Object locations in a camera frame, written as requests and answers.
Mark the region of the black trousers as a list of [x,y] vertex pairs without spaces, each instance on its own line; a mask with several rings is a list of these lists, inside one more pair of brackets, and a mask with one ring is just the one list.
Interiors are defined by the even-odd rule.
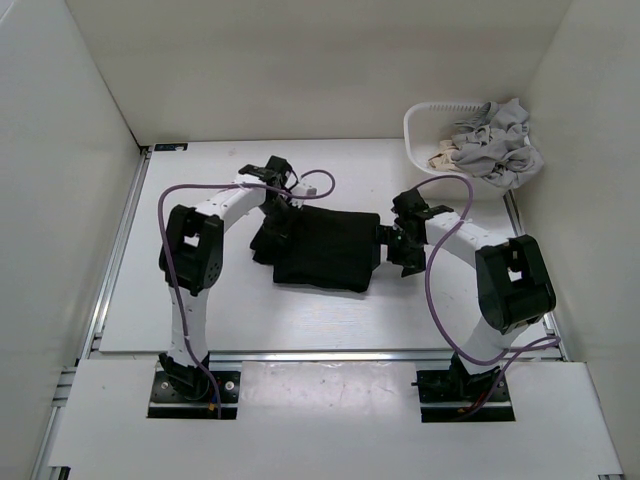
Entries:
[[380,264],[379,226],[377,213],[305,205],[284,224],[266,218],[250,248],[276,284],[364,293]]

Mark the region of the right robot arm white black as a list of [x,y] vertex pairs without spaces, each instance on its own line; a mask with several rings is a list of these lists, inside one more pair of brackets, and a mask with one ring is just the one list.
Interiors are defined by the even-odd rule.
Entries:
[[395,221],[378,230],[389,262],[404,276],[429,276],[435,256],[449,252],[475,271],[481,316],[463,345],[434,321],[453,349],[445,371],[421,373],[417,386],[428,402],[475,401],[490,398],[508,361],[524,352],[553,345],[546,337],[514,348],[518,336],[556,306],[556,295],[537,241],[529,235],[507,238],[483,229],[453,209],[429,206],[418,190],[393,200]]

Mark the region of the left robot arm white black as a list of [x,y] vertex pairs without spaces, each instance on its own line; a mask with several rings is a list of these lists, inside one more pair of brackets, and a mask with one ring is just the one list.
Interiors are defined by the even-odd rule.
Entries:
[[222,272],[225,233],[254,209],[280,225],[316,193],[285,159],[273,156],[264,167],[242,167],[230,183],[180,184],[161,194],[159,266],[171,296],[172,334],[159,360],[186,400],[206,401],[212,409],[221,403],[209,370],[206,322],[209,293]]

